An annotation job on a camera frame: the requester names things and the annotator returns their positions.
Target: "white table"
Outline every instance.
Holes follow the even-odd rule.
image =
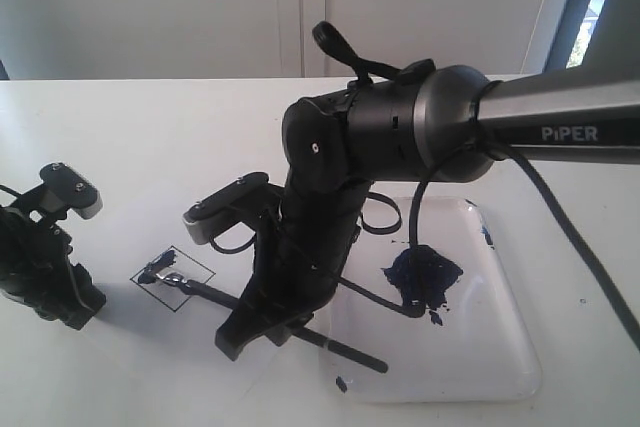
[[[272,181],[281,183],[287,171],[280,139],[286,107],[300,96],[336,90],[344,83],[345,79],[0,83],[0,182],[26,190],[39,181],[37,172],[43,165],[67,162],[102,193],[104,211],[89,222],[95,225],[110,209],[168,175],[180,178],[194,200],[254,170],[267,171]],[[640,167],[536,165],[640,315]],[[384,184],[377,190],[411,195],[413,188]],[[640,356],[524,174],[503,162],[474,183],[433,185],[427,194],[467,197],[485,215],[540,358],[540,391],[512,404],[354,404],[335,386],[323,383],[317,352],[292,341],[240,401],[212,412],[202,425],[638,425]],[[9,200],[0,199],[5,204]],[[74,235],[91,227],[89,223],[70,216],[64,225]],[[99,273],[92,273],[99,278]],[[32,323],[28,309],[9,307],[2,299],[0,304],[4,311],[15,309],[1,324],[3,425],[85,425],[81,419],[87,415],[94,417],[92,425],[126,425],[133,419],[128,411],[114,411],[135,397],[136,386],[108,364],[92,362],[90,352],[78,353],[79,366],[94,366],[83,375],[51,368],[41,369],[37,381],[7,378],[8,366],[37,362],[39,351],[54,346],[37,345],[33,326],[40,321]],[[60,329],[57,338],[56,348],[73,348],[67,329]],[[8,340],[13,349],[6,347]],[[24,349],[16,350],[16,342],[24,342]],[[92,394],[94,386],[87,379],[110,385],[112,393]],[[29,398],[14,393],[24,391],[25,383]],[[158,399],[160,415],[138,416],[135,422],[162,425],[158,419],[169,406],[168,399]]]

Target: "white tabletop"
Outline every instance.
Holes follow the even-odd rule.
[[[105,203],[89,222],[70,216],[64,226],[72,236],[168,176],[194,200],[255,170],[282,183],[286,107],[344,84],[335,78],[0,83],[0,182],[27,190],[39,182],[43,165],[72,165],[100,189]],[[640,315],[640,168],[536,166]],[[410,195],[413,188],[381,184],[377,190]],[[539,392],[518,403],[352,403],[325,385],[317,351],[291,341],[239,401],[201,425],[638,425],[640,356],[524,174],[505,161],[476,182],[433,185],[427,194],[463,196],[483,212],[542,365]],[[19,310],[28,309],[0,303],[3,311],[15,309],[0,322],[3,425],[79,426],[88,425],[87,416],[91,425],[163,425],[167,399],[157,399],[153,415],[134,416],[130,406],[114,414],[128,396],[140,394],[128,377],[99,362],[95,372],[53,368],[17,376],[16,365],[36,362],[39,352],[54,346],[37,345],[37,333],[24,327],[32,313]],[[71,348],[74,341],[68,329],[56,339],[56,348]],[[15,348],[20,342],[22,350]],[[91,365],[81,360],[79,365]],[[95,390],[92,380],[113,393]],[[28,397],[16,393],[25,390]]]

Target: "clear plastic tray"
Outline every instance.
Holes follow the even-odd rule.
[[[395,199],[403,228],[388,236],[362,232],[345,267],[345,277],[401,303],[382,268],[408,247],[410,199]],[[393,212],[367,202],[365,218],[385,225]],[[409,319],[342,286],[332,301],[332,338],[389,364],[379,374],[321,351],[322,371],[345,395],[365,402],[503,401],[531,396],[542,372],[491,236],[472,203],[449,197],[425,200],[419,221],[421,243],[453,260],[464,273],[447,291],[443,325],[429,315]]]

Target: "marked square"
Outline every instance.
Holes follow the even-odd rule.
[[[215,275],[214,271],[208,269],[197,260],[189,257],[173,245],[161,252],[154,259],[151,259],[149,263],[156,262],[170,250],[175,254],[171,268],[183,274],[185,278],[207,283]],[[190,295],[185,295],[176,287],[171,287],[163,282],[158,281],[153,284],[138,283],[138,276],[142,273],[145,267],[146,266],[136,272],[130,280],[173,312],[177,312],[178,309],[191,298]]]

